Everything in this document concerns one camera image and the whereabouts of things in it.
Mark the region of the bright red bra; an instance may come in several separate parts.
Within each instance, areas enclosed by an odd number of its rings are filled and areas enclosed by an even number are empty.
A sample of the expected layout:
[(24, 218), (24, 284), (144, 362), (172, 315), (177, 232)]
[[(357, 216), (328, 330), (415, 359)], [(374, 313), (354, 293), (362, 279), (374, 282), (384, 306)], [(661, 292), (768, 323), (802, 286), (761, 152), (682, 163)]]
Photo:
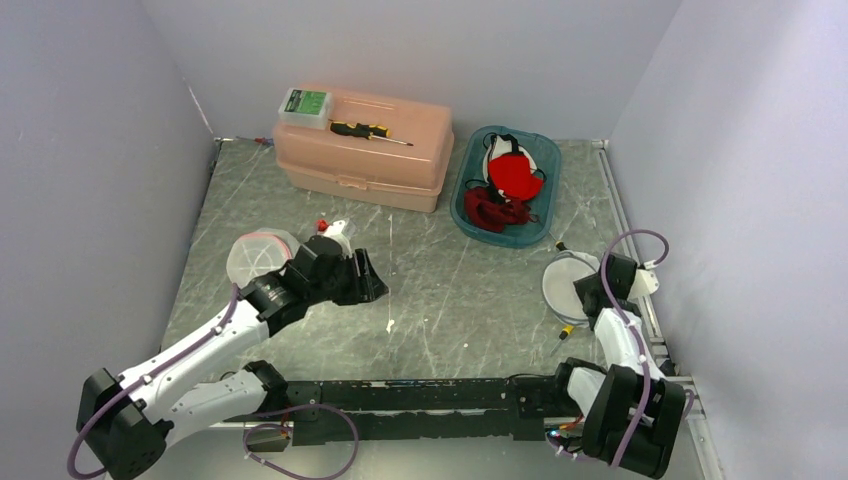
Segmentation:
[(529, 201), (543, 189), (546, 173), (523, 153), (506, 153), (487, 163), (487, 178), (507, 200)]

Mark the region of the white mesh laundry bag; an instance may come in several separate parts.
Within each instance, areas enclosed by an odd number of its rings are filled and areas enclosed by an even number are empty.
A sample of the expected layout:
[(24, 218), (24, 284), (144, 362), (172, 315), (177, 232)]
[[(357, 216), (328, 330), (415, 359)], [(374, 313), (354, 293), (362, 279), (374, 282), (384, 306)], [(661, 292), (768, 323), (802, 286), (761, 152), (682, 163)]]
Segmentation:
[(597, 273), (599, 267), (597, 257), (573, 250), (558, 252), (545, 267), (541, 281), (543, 299), (560, 321), (573, 326), (588, 324), (575, 283)]

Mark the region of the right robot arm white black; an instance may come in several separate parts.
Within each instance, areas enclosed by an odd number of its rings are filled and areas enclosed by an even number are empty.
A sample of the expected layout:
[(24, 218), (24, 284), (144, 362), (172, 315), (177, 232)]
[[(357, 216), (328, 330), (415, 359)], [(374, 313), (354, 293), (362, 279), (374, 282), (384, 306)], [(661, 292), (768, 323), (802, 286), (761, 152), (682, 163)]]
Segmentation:
[(543, 299), (563, 322), (565, 341), (587, 328), (603, 365), (569, 358), (554, 375), (551, 401), (578, 418), (549, 430), (557, 455), (597, 460), (650, 479), (662, 478), (694, 395), (671, 382), (649, 354), (636, 300), (659, 288), (653, 269), (610, 253), (599, 259), (563, 250), (542, 274)]

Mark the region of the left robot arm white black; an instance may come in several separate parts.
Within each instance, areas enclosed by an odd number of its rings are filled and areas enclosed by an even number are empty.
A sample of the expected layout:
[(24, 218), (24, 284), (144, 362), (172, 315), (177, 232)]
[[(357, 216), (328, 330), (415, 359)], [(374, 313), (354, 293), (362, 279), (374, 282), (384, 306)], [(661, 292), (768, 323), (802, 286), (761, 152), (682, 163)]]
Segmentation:
[[(250, 362), (215, 383), (205, 377), (304, 319), (315, 305), (371, 303), (388, 291), (366, 250), (352, 249), (345, 236), (312, 236), (281, 267), (233, 286), (221, 312), (171, 347), (120, 374), (100, 369), (90, 375), (66, 460), (69, 475), (135, 479), (168, 448), (211, 424), (243, 415), (279, 417), (291, 405), (288, 384), (269, 362)], [(101, 469), (85, 474), (77, 468), (82, 446)]]

